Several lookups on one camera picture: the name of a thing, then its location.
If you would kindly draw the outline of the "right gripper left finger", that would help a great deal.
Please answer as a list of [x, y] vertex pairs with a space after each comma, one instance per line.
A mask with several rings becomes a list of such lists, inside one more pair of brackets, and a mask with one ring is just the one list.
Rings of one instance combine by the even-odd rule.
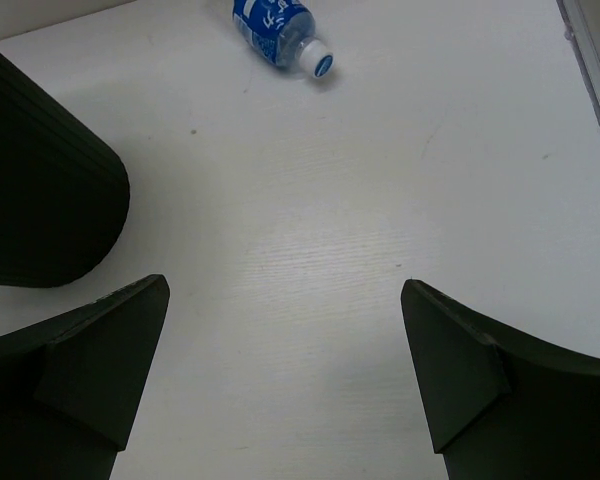
[[0, 336], [0, 479], [107, 479], [126, 449], [170, 288], [149, 275]]

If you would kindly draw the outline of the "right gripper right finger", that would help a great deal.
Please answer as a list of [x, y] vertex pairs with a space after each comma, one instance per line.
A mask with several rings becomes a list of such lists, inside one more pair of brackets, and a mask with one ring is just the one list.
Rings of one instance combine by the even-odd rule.
[[401, 293], [432, 440], [451, 479], [600, 479], [600, 359], [420, 280]]

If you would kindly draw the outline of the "clear bottle blue label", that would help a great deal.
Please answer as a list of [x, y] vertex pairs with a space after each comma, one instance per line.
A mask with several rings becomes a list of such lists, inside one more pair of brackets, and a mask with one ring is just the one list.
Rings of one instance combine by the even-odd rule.
[[282, 71], [313, 79], [327, 76], [334, 55], [316, 36], [310, 10], [296, 0], [236, 0], [232, 20], [252, 49]]

